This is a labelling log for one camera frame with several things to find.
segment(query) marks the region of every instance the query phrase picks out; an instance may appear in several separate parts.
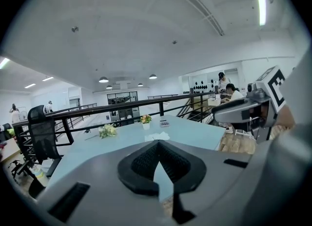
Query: flower pot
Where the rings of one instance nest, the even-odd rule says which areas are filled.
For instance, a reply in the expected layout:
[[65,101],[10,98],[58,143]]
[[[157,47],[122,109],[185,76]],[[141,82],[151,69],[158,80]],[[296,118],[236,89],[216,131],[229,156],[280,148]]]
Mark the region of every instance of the flower pot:
[[143,123],[142,125],[144,130],[150,129],[150,123]]

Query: black hair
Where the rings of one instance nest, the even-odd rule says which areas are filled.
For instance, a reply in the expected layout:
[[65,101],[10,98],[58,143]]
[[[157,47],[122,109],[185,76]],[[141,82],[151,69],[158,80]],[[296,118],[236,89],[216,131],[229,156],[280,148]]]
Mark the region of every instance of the black hair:
[[225,88],[226,89],[229,88],[229,89],[232,89],[232,91],[235,91],[235,86],[232,83],[227,84]]
[[223,72],[219,72],[219,81],[224,77],[224,73]]

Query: railing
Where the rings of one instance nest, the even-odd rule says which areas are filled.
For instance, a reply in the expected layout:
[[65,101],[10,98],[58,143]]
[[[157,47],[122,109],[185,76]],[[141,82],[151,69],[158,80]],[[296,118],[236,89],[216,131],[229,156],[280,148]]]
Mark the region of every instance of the railing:
[[[214,95],[214,94],[215,94],[214,92],[206,92],[206,93],[198,93],[198,94],[179,95],[179,96],[178,95],[168,95],[168,97],[165,97],[165,98],[147,99],[147,100],[134,101],[134,102],[129,102],[129,103],[117,103],[117,104],[106,105],[106,106],[96,106],[96,107],[91,107],[91,108],[89,107],[89,108],[85,108],[85,109],[78,109],[78,110],[67,111],[67,112],[65,112],[67,110],[67,109],[65,109],[63,111],[49,113],[49,114],[47,114],[47,117],[52,117],[52,118],[54,118],[55,121],[62,120],[64,130],[62,130],[62,131],[57,130],[55,132],[55,135],[66,133],[69,143],[68,144],[57,144],[57,146],[64,146],[64,145],[71,145],[74,142],[72,132],[94,129],[94,128],[98,128],[98,127],[101,127],[101,126],[104,126],[105,124],[107,124],[107,123],[103,123],[103,124],[97,124],[97,125],[93,125],[93,126],[76,128],[76,129],[73,129],[73,126],[71,126],[72,129],[70,129],[69,124],[68,124],[68,120],[70,120],[72,122],[72,120],[71,120],[72,118],[90,116],[92,114],[111,112],[111,111],[116,111],[116,110],[120,110],[120,109],[130,109],[130,108],[135,108],[135,107],[140,107],[140,106],[145,106],[145,105],[150,105],[150,104],[156,104],[156,103],[159,105],[159,112],[151,113],[149,115],[152,116],[152,115],[159,114],[160,116],[164,116],[165,112],[176,110],[176,109],[181,109],[181,108],[184,108],[184,111],[187,111],[187,109],[185,109],[185,107],[189,107],[191,105],[200,103],[199,108],[193,109],[192,111],[187,111],[183,114],[179,113],[178,117],[183,117],[184,115],[187,115],[193,111],[200,110],[200,112],[198,114],[196,114],[195,116],[193,116],[189,119],[192,119],[194,117],[199,116],[197,121],[200,121],[202,123],[203,119],[205,119],[207,116],[210,115],[210,114],[204,114],[204,112],[203,112],[203,102],[207,100],[207,99],[204,100],[203,96]],[[193,102],[195,97],[200,97],[200,101]],[[187,102],[185,105],[174,107],[172,109],[164,110],[164,107],[163,107],[164,102],[187,99],[187,98],[190,98],[191,101]],[[119,121],[115,121],[115,122],[110,122],[109,124],[117,124],[120,126],[120,125],[127,123],[127,122],[133,122],[133,120],[137,120],[139,118],[140,117],[133,117],[133,118],[128,118],[128,119],[119,120]],[[28,151],[28,147],[30,147],[30,145],[31,145],[31,139],[28,139],[27,141],[23,142],[23,138],[25,138],[25,137],[29,138],[30,137],[29,135],[25,135],[25,133],[27,133],[28,131],[19,134],[19,130],[16,129],[16,128],[19,128],[19,127],[25,126],[25,125],[28,125],[28,121],[21,121],[18,123],[14,123],[13,128],[15,129],[18,145],[21,149],[21,152],[24,154],[24,156],[27,160],[33,161],[35,154],[34,153],[30,154]]]
[[148,99],[161,99],[161,98],[166,98],[166,97],[174,97],[178,96],[179,94],[171,94],[171,95],[158,95],[158,96],[148,96]]
[[[94,107],[97,107],[97,103],[92,103],[92,104],[86,104],[86,105],[81,105],[81,106],[76,106],[76,107],[71,107],[71,108],[67,108],[67,109],[63,109],[63,110],[59,110],[59,111],[54,111],[54,112],[50,112],[50,113],[47,113],[46,116],[47,117],[52,117],[54,116],[55,114],[64,114],[65,112],[70,112],[70,111],[73,111],[73,110],[82,110],[82,109],[88,109],[88,108],[94,108]],[[72,118],[67,118],[64,123],[64,120],[55,120],[55,125],[54,126],[57,126],[57,125],[61,125],[59,128],[57,128],[55,130],[55,133],[56,133],[56,136],[55,136],[55,140],[56,142],[58,141],[58,137],[60,137],[63,133],[58,133],[57,132],[61,129],[64,129],[65,128],[69,128],[69,124],[71,126],[72,129],[74,129],[74,126],[76,124],[78,124],[79,122],[83,121],[85,118],[89,117],[90,115],[86,115],[86,116],[80,116],[80,117],[77,117],[75,118],[74,120],[72,120]],[[28,120],[23,120],[19,123],[23,123],[24,125],[22,125],[21,127],[23,129],[27,128],[25,131],[23,131],[22,133],[18,134],[17,135],[17,131],[19,130],[15,130],[15,134],[16,134],[16,137],[17,137],[17,140],[18,140],[18,145],[19,145],[19,148],[21,149],[21,152],[22,154],[24,155],[24,157],[27,159],[27,160],[32,160],[32,161],[36,161],[36,155],[35,155],[35,152],[34,152],[34,149],[33,149],[33,145],[31,143],[31,138],[30,138],[30,135],[29,135],[29,130],[28,130]],[[58,144],[57,146],[64,146],[64,145],[69,145],[69,144]]]

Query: light blue tabletop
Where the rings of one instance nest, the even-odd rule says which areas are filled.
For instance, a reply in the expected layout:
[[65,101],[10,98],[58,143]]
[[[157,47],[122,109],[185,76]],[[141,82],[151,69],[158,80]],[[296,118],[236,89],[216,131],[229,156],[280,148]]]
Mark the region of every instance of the light blue tabletop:
[[[166,119],[170,126],[160,127],[160,119]],[[120,127],[117,129],[116,137],[101,139],[98,135],[98,128],[96,128],[91,130],[91,133],[83,134],[79,140],[75,139],[68,153],[54,171],[48,187],[94,156],[145,142],[145,136],[162,132],[167,133],[171,141],[217,150],[225,129],[170,115],[153,118],[148,130],[144,130],[141,123]],[[155,171],[154,181],[159,184],[160,201],[172,194],[173,185],[161,164]]]

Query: white box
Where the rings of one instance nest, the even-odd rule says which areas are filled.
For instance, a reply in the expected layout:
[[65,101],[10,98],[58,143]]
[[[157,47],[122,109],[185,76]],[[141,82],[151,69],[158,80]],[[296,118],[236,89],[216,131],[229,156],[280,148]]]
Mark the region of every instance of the white box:
[[220,104],[221,104],[221,99],[215,99],[215,98],[208,99],[209,106],[218,106]]

